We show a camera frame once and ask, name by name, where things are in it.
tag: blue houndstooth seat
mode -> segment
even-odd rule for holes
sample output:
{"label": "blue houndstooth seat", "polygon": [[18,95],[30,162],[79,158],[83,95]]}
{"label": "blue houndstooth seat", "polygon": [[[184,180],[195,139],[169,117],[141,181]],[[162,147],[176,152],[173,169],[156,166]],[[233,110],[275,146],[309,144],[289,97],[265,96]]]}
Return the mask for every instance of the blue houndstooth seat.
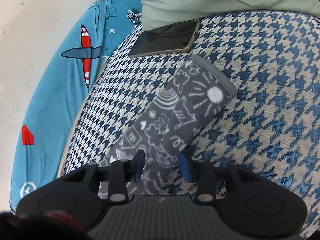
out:
{"label": "blue houndstooth seat", "polygon": [[[202,19],[188,53],[129,59],[137,26],[114,52],[73,135],[65,173],[100,162],[193,53],[238,88],[237,96],[194,138],[188,151],[216,166],[237,162],[303,198],[309,236],[320,226],[320,21],[278,11]],[[161,194],[194,194],[178,169]],[[218,187],[224,195],[223,185]]]}

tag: sun doodle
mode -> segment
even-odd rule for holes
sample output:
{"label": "sun doodle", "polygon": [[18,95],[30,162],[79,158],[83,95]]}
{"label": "sun doodle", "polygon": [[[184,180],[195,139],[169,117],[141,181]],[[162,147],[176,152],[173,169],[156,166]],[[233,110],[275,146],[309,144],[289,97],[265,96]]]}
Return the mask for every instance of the sun doodle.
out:
{"label": "sun doodle", "polygon": [[211,74],[202,73],[204,77],[204,82],[192,81],[194,84],[195,92],[190,93],[190,97],[198,97],[199,101],[193,106],[193,109],[198,107],[206,108],[204,117],[207,117],[210,110],[214,104],[220,104],[223,101],[224,95],[222,90],[218,87],[218,80],[215,79]]}

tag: red shape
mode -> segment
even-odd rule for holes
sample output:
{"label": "red shape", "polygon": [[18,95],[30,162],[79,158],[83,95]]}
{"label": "red shape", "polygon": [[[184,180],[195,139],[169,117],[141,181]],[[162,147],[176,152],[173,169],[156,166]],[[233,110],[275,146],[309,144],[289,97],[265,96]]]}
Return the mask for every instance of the red shape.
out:
{"label": "red shape", "polygon": [[22,144],[23,145],[34,145],[35,144],[35,137],[30,132],[26,125],[22,126],[21,129],[21,136],[22,136]]}
{"label": "red shape", "polygon": [[[89,33],[84,25],[81,26],[81,47],[82,48],[90,48],[91,40]],[[90,82],[90,69],[91,69],[91,58],[86,58],[82,60],[83,73],[84,73],[84,81],[86,86],[89,88]]]}

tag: smartphone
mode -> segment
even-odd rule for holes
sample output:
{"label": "smartphone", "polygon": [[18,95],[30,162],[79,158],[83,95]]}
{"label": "smartphone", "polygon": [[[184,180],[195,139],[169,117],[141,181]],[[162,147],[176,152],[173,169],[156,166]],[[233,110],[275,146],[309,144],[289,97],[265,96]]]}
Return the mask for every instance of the smartphone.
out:
{"label": "smartphone", "polygon": [[128,53],[129,58],[191,49],[200,27],[200,20],[191,20],[142,32]]}

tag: white circle icon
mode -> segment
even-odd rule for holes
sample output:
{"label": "white circle icon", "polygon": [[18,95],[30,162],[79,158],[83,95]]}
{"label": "white circle icon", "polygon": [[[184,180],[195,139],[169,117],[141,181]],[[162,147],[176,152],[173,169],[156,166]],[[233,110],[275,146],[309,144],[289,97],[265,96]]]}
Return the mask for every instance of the white circle icon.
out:
{"label": "white circle icon", "polygon": [[208,98],[211,102],[218,104],[223,100],[223,93],[218,87],[211,87],[207,92]]}
{"label": "white circle icon", "polygon": [[36,189],[37,187],[33,182],[27,181],[25,184],[23,184],[23,187],[20,190],[20,197],[23,198],[30,192],[35,191]]}

